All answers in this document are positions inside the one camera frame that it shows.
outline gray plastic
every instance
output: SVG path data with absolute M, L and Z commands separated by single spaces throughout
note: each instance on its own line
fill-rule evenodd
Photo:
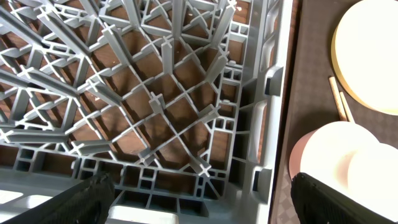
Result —
M 68 0 L 8 0 L 6 4 L 11 8 L 10 11 L 0 7 L 0 34 L 12 32 L 27 42 L 21 48 L 8 49 L 0 42 L 0 65 L 12 71 L 0 69 L 0 82 L 11 86 L 0 92 L 0 100 L 7 100 L 15 95 L 9 113 L 0 109 L 0 145 L 3 146 L 0 147 L 0 155 L 7 147 L 17 150 L 16 161 L 11 169 L 0 169 L 0 189 L 23 193 L 23 196 L 0 205 L 0 214 L 11 211 L 13 215 L 17 215 L 30 208 L 25 206 L 21 209 L 21 203 L 16 203 L 17 201 L 23 199 L 26 202 L 28 198 L 33 203 L 32 198 L 35 197 L 31 197 L 32 195 L 53 197 L 77 180 L 101 171 L 104 164 L 113 164 L 121 167 L 120 183 L 115 185 L 121 193 L 111 208 L 108 223 L 156 223 L 154 218 L 169 223 L 175 223 L 176 220 L 180 223 L 268 222 L 292 0 L 247 1 L 251 3 L 249 25 L 233 21 L 234 13 L 239 11 L 234 0 L 100 0 L 99 3 L 94 0 L 80 0 L 84 10 L 64 5 L 67 2 Z M 119 6 L 126 10 L 128 20 L 110 16 L 109 12 Z M 172 10 L 172 18 L 167 13 L 169 10 Z M 188 10 L 192 12 L 193 19 L 184 25 L 184 15 Z M 162 16 L 170 29 L 149 25 L 149 21 L 157 16 Z M 278 24 L 274 30 L 277 17 Z M 208 27 L 206 20 L 209 18 L 211 25 Z M 28 25 L 36 19 L 42 22 L 37 32 Z M 185 33 L 197 25 L 205 31 L 208 38 Z M 81 26 L 90 28 L 85 42 L 73 31 Z M 44 29 L 49 29 L 50 33 L 41 35 Z M 140 32 L 148 43 L 134 55 L 130 54 L 122 39 L 124 34 L 132 30 Z M 161 38 L 152 40 L 149 35 Z M 177 63 L 174 62 L 176 40 L 187 52 Z M 228 45 L 232 40 L 243 43 L 241 64 L 229 57 Z M 193 50 L 189 44 L 200 47 Z M 91 54 L 105 45 L 111 47 L 119 63 L 98 70 L 91 61 Z M 208 49 L 216 50 L 217 54 L 209 69 L 205 70 L 198 55 Z M 152 78 L 141 80 L 133 65 L 152 53 L 162 62 L 163 71 Z M 20 67 L 16 58 L 24 54 L 29 54 L 29 59 L 26 66 Z M 47 64 L 41 66 L 43 58 Z M 184 89 L 173 71 L 189 60 L 198 67 L 204 81 Z M 59 68 L 73 62 L 78 62 L 79 66 L 74 82 L 69 85 L 60 75 Z M 86 77 L 89 68 L 94 71 L 94 75 Z M 131 71 L 139 84 L 125 95 L 119 96 L 107 86 L 104 79 L 124 68 Z M 156 95 L 148 89 L 148 85 L 166 75 L 171 77 L 181 92 L 167 103 L 162 94 Z M 220 81 L 216 85 L 215 80 L 218 77 Z M 206 83 L 210 84 L 217 95 L 216 104 L 199 110 L 190 93 Z M 222 97 L 223 84 L 236 87 L 235 102 Z M 149 97 L 153 113 L 134 122 L 127 116 L 122 102 L 141 90 Z M 53 96 L 52 99 L 56 100 L 43 103 L 36 93 Z M 89 113 L 80 103 L 80 96 L 84 93 L 90 93 L 104 101 L 107 106 Z M 182 98 L 189 102 L 198 119 L 177 131 L 164 111 Z M 58 128 L 47 111 L 62 103 L 67 103 L 67 111 Z M 26 112 L 28 105 L 32 110 Z M 232 107 L 233 115 L 220 115 L 222 106 Z M 93 120 L 111 108 L 119 109 L 123 115 L 121 119 L 125 119 L 129 127 L 107 141 Z M 266 124 L 258 162 L 264 108 L 267 113 Z M 82 119 L 74 121 L 77 111 Z M 155 149 L 150 149 L 137 128 L 154 116 L 163 117 L 174 135 Z M 40 119 L 42 124 L 33 123 L 33 119 Z M 193 155 L 181 137 L 198 123 L 203 123 L 208 130 L 210 143 L 200 155 Z M 98 139 L 68 142 L 68 136 L 84 125 L 88 125 Z M 215 132 L 229 135 L 225 170 L 215 169 L 210 165 Z M 136 162 L 119 160 L 110 146 L 129 133 L 135 133 L 145 147 L 138 154 L 139 159 Z M 180 169 L 162 167 L 156 155 L 157 151 L 172 141 L 178 141 L 189 156 L 188 163 Z M 94 156 L 100 152 L 108 153 L 112 159 Z M 46 155 L 69 158 L 73 161 L 70 164 L 72 174 L 63 177 L 42 172 Z M 130 178 L 130 169 L 139 173 L 135 187 L 125 184 Z M 152 176 L 145 174 L 148 170 L 152 172 Z M 193 193 L 175 194 L 157 189 L 157 177 L 164 172 L 193 179 Z M 208 190 L 214 198 L 205 196 Z M 143 204 L 138 206 L 127 203 L 125 198 L 130 192 L 135 192 L 135 198 L 143 198 Z M 175 206 L 172 206 L 172 210 L 167 210 L 159 206 L 159 200 L 170 200 L 175 202 Z M 174 215 L 157 212 L 159 210 Z

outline dish rack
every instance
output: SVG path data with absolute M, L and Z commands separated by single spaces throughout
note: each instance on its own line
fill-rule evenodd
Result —
M 247 24 L 233 19 L 243 1 L 3 3 L 0 33 L 12 43 L 0 42 L 0 221 L 105 171 L 116 189 L 107 223 L 268 222 L 292 0 L 245 2 Z M 195 83 L 177 72 L 187 63 Z M 126 74 L 127 89 L 118 86 Z M 198 104 L 204 86 L 215 101 Z M 187 125 L 172 111 L 180 104 L 192 111 Z M 106 132 L 110 118 L 126 125 Z M 194 151 L 197 126 L 208 141 Z M 165 162 L 167 152 L 181 165 Z

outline brown textured mat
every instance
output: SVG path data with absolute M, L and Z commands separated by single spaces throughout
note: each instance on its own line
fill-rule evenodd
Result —
M 303 0 L 297 53 L 284 142 L 277 177 L 273 223 L 299 223 L 290 198 L 288 161 L 294 144 L 321 126 L 338 121 L 339 116 L 328 77 L 334 75 L 330 62 L 330 43 L 343 14 L 357 0 Z M 398 116 L 370 110 L 346 92 L 356 123 L 372 132 L 382 143 L 398 147 Z

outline wooden chopstick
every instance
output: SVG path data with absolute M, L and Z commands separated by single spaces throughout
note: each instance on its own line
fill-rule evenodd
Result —
M 351 110 L 349 109 L 346 97 L 345 97 L 345 95 L 344 95 L 344 93 L 342 91 L 340 92 L 340 98 L 341 98 L 341 100 L 343 102 L 344 110 L 346 111 L 347 120 L 349 122 L 354 122 L 355 123 L 353 114 L 351 113 Z
M 329 77 L 329 83 L 331 87 L 331 92 L 333 93 L 333 97 L 335 98 L 335 103 L 338 111 L 338 116 L 340 117 L 340 121 L 347 121 L 347 116 L 344 110 L 343 102 L 341 102 L 341 98 L 338 93 L 336 78 Z

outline gray plastic rack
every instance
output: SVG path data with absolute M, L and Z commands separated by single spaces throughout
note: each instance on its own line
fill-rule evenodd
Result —
M 0 42 L 0 221 L 99 171 L 112 169 L 117 173 L 115 188 L 120 194 L 109 211 L 108 223 L 268 222 L 292 0 L 247 1 L 251 14 L 248 24 L 233 21 L 235 12 L 240 10 L 235 0 L 79 2 L 82 9 L 67 6 L 68 0 L 8 0 L 0 7 L 0 34 L 14 34 L 24 43 L 22 47 L 9 47 Z M 111 11 L 119 7 L 128 19 L 112 16 Z M 192 19 L 184 22 L 187 13 Z M 163 18 L 169 28 L 153 26 L 151 20 L 156 17 Z M 32 28 L 34 21 L 39 21 L 38 29 Z M 197 26 L 203 29 L 205 37 L 187 32 Z M 85 41 L 74 32 L 79 27 L 89 29 Z M 136 54 L 130 53 L 123 41 L 123 35 L 131 31 L 140 33 L 147 42 Z M 232 40 L 243 44 L 240 62 L 229 56 Z M 187 53 L 178 62 L 174 60 L 177 42 Z M 199 47 L 193 49 L 191 44 Z M 92 54 L 106 45 L 116 58 L 112 66 L 100 69 Z M 198 56 L 209 49 L 216 53 L 204 69 Z M 161 61 L 162 71 L 143 79 L 134 65 L 149 54 L 155 54 Z M 29 56 L 26 65 L 17 62 L 23 55 Z M 197 66 L 203 81 L 187 88 L 174 71 L 189 60 Z M 68 82 L 60 68 L 72 63 L 78 64 L 78 70 L 74 81 Z M 138 84 L 120 95 L 106 80 L 124 69 L 131 71 Z M 180 92 L 170 101 L 148 87 L 166 76 Z M 204 84 L 211 86 L 216 102 L 198 109 L 190 93 Z M 222 85 L 237 89 L 233 100 L 222 96 Z M 149 99 L 152 114 L 133 121 L 123 102 L 141 91 Z M 83 94 L 103 101 L 105 106 L 88 111 L 80 100 Z M 197 115 L 183 129 L 175 127 L 165 114 L 181 99 Z M 66 112 L 62 123 L 57 124 L 49 111 L 61 104 L 67 105 Z M 220 114 L 222 106 L 232 108 L 232 115 Z M 115 108 L 128 127 L 108 139 L 95 119 Z M 265 108 L 262 153 L 258 159 Z M 162 117 L 173 135 L 157 147 L 150 147 L 138 127 L 155 116 Z M 209 133 L 209 144 L 203 152 L 194 154 L 182 135 L 199 123 Z M 72 141 L 69 136 L 83 126 L 89 126 L 98 138 Z M 216 132 L 229 136 L 224 169 L 210 164 Z M 129 134 L 144 145 L 135 162 L 119 159 L 111 147 Z M 157 151 L 175 141 L 182 145 L 189 160 L 178 169 L 164 167 Z M 70 175 L 44 170 L 44 162 L 51 163 L 54 169 L 61 166 L 63 162 L 58 157 L 66 158 L 63 162 L 68 164 Z M 164 174 L 182 177 L 177 181 L 192 182 L 193 187 L 186 193 L 159 189 L 158 182 L 176 181 Z

